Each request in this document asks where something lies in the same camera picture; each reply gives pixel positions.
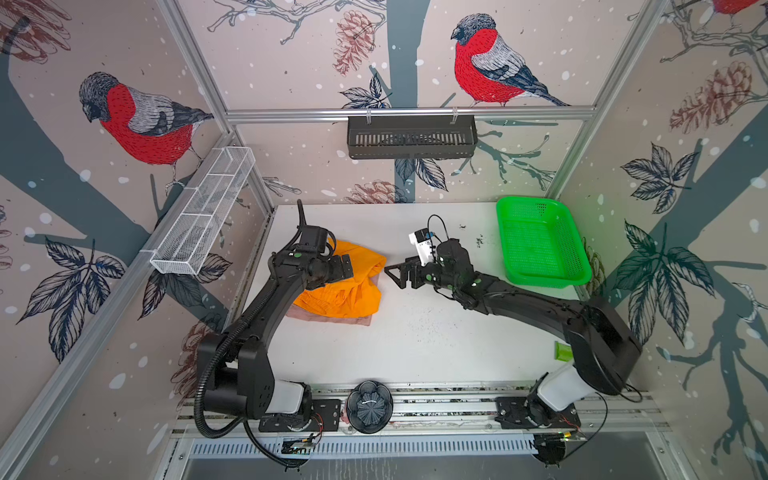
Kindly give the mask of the pink shorts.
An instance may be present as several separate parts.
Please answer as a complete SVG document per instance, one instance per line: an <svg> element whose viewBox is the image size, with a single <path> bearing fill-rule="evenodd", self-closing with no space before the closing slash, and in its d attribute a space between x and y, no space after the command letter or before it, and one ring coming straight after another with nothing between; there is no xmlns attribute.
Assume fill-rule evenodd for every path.
<svg viewBox="0 0 768 480"><path fill-rule="evenodd" d="M328 317L328 316L318 315L318 314L309 312L297 305L291 305L289 307L286 313L286 317L302 320L302 321L308 321L308 322L334 323L334 324L359 325L359 326L369 326L372 321L371 315L364 316L364 317L349 317L349 318Z"/></svg>

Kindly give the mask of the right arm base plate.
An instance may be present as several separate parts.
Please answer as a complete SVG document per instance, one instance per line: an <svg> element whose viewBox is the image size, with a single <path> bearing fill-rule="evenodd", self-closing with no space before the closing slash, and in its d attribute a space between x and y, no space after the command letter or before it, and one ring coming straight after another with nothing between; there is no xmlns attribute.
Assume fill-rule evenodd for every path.
<svg viewBox="0 0 768 480"><path fill-rule="evenodd" d="M533 397L497 397L495 421L504 430L557 429L576 431L581 421L573 404L563 411L554 411Z"/></svg>

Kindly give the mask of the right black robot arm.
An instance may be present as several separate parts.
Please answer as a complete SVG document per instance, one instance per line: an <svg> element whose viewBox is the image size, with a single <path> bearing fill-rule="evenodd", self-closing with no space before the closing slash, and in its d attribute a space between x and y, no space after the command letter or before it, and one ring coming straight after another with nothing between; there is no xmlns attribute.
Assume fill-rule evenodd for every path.
<svg viewBox="0 0 768 480"><path fill-rule="evenodd" d="M438 293L447 291L445 297L465 310L520 321L571 347L572 361L540 377L526 397L525 426L548 427L592 393L623 393L641 345L605 299L566 300L513 286L477 271L455 238L427 248L427 255L409 257L384 272L401 289L429 285Z"/></svg>

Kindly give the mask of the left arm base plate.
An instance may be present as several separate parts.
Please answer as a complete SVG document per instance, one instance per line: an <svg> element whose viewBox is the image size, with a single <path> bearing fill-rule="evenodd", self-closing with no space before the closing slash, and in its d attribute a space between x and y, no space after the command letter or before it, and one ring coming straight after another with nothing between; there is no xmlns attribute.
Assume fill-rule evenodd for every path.
<svg viewBox="0 0 768 480"><path fill-rule="evenodd" d="M337 399L313 400L295 414L267 415L259 420L261 433L336 432L341 419L342 402Z"/></svg>

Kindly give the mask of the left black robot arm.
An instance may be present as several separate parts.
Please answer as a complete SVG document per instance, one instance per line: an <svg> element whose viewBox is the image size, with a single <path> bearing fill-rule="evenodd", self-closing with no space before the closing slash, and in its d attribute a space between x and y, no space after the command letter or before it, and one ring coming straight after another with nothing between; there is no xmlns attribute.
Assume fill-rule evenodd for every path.
<svg viewBox="0 0 768 480"><path fill-rule="evenodd" d="M269 277L242 315L197 347L194 421L207 438L221 438L240 424L281 417L304 427L313 416L309 386L278 381L268 349L280 322L300 294L354 276L347 255L335 253L333 233L300 225L267 263Z"/></svg>

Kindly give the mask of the orange shorts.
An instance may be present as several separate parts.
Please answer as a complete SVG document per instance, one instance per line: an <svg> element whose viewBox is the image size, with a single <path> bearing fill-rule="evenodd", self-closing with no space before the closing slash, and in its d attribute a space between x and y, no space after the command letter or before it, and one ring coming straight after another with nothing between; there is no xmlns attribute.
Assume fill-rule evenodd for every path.
<svg viewBox="0 0 768 480"><path fill-rule="evenodd" d="M337 241L336 253L350 257L353 277L305 291L294 305L308 313L334 319L372 316L381 302L382 294L375 280L386 266L386 257L343 240Z"/></svg>

